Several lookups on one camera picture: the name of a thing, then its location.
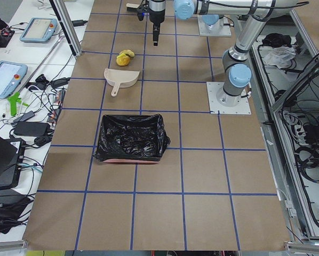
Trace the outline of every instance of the power strip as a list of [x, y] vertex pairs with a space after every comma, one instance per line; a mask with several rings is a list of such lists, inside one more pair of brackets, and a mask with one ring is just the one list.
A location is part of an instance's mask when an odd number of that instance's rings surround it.
[[57, 121], [59, 119], [59, 116], [61, 114], [61, 108], [62, 108], [62, 103], [65, 98], [66, 90], [61, 89], [58, 91], [57, 95], [55, 96], [55, 100], [53, 105], [58, 106], [57, 109], [53, 110], [47, 119], [47, 123], [50, 123], [52, 126], [55, 126], [57, 124]]

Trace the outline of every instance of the trash bin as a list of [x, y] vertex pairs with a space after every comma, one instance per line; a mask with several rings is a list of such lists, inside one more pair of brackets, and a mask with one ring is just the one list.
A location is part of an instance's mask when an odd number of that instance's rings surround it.
[[169, 143], [160, 114], [104, 115], [93, 156], [101, 162], [158, 163]]

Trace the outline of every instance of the dustpan handle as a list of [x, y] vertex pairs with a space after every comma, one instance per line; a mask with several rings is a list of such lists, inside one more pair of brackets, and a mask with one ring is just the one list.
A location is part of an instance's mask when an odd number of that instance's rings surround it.
[[120, 83], [115, 82], [115, 85], [113, 86], [113, 89], [112, 89], [112, 92], [111, 92], [111, 96], [112, 97], [116, 97], [117, 96], [117, 93], [118, 93], [120, 85], [121, 85]]

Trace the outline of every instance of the white desk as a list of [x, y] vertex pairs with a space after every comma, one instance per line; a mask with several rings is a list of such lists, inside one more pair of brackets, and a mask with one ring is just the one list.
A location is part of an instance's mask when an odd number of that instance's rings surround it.
[[[93, 5], [94, 0], [78, 0], [77, 2], [68, 2], [66, 3], [66, 7], [68, 9], [69, 15], [72, 20], [88, 20], [91, 8]], [[24, 0], [20, 7], [17, 9], [15, 15], [13, 16], [9, 25], [18, 24], [20, 22], [29, 22], [29, 20], [33, 17], [40, 17], [40, 18], [54, 18], [54, 14], [52, 9], [38, 9], [39, 6], [36, 0]], [[19, 28], [24, 28], [25, 25], [16, 26]], [[75, 31], [77, 32], [77, 36], [79, 40], [82, 40], [86, 26], [83, 27], [76, 27]], [[61, 29], [60, 25], [58, 24], [57, 31]], [[30, 74], [37, 68], [38, 64], [41, 63], [43, 58], [49, 52], [50, 48], [54, 45], [54, 43], [58, 40], [58, 36], [53, 36], [48, 43], [46, 44], [36, 44], [36, 43], [23, 43], [19, 40], [21, 31], [17, 30], [14, 34], [13, 38], [9, 42], [7, 48], [0, 49], [0, 61], [12, 61], [17, 63], [24, 63], [28, 66], [28, 72], [22, 80], [21, 84], [23, 84], [26, 79], [30, 76]], [[40, 66], [38, 72], [35, 76], [31, 79], [34, 81], [35, 78], [40, 74], [45, 74], [48, 80], [51, 80], [66, 64], [69, 57], [71, 56], [71, 50], [66, 42], [66, 39], [63, 39], [62, 42], [58, 45], [58, 47], [53, 51], [53, 53], [49, 56], [49, 58], [45, 61], [45, 63]], [[75, 63], [75, 58], [71, 58], [69, 63], [65, 66], [64, 70], [58, 76], [61, 77], [70, 77], [73, 71]], [[31, 103], [36, 96], [24, 89], [21, 92], [22, 100], [26, 103]], [[6, 108], [6, 104], [8, 102], [6, 100], [0, 101], [0, 119], [2, 119], [2, 114], [6, 113], [6, 118], [9, 118], [9, 110]], [[29, 110], [37, 110], [40, 106], [40, 101], [35, 100], [34, 103], [27, 109]], [[27, 107], [23, 107], [21, 109], [22, 112], [26, 110]], [[47, 116], [47, 110], [41, 110], [36, 113], [36, 116], [33, 117], [30, 121], [40, 121], [43, 120]], [[11, 129], [11, 125], [5, 125], [3, 128], [0, 129], [0, 136], [2, 138], [9, 138], [9, 131]], [[22, 137], [24, 140], [27, 141], [28, 144], [32, 144], [34, 137]], [[44, 160], [50, 143], [43, 146], [40, 149], [34, 148], [27, 148], [25, 151], [25, 156], [31, 157], [40, 163]], [[33, 163], [33, 161], [25, 160], [23, 162], [26, 163]], [[41, 178], [41, 174], [37, 171], [34, 171], [34, 181], [33, 186], [31, 188], [30, 193], [35, 193]], [[19, 184], [17, 187], [14, 188], [15, 191], [26, 194], [31, 186], [33, 179], [32, 170], [26, 169], [25, 171], [21, 171]], [[28, 205], [25, 211], [22, 213], [29, 211], [31, 209], [32, 204]], [[18, 226], [12, 228], [8, 234], [0, 234], [0, 242], [9, 242], [9, 241], [17, 241], [22, 239], [22, 236], [25, 232], [25, 226]]]

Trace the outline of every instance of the green object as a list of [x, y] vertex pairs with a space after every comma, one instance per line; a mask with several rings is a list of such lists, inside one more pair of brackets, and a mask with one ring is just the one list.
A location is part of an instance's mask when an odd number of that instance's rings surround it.
[[64, 256], [65, 251], [28, 251], [26, 256]]
[[29, 105], [26, 103], [22, 103], [20, 98], [20, 93], [17, 92], [14, 95], [8, 97], [8, 101], [10, 103], [10, 115], [15, 116], [17, 114], [17, 103], [21, 103], [22, 105], [28, 107]]

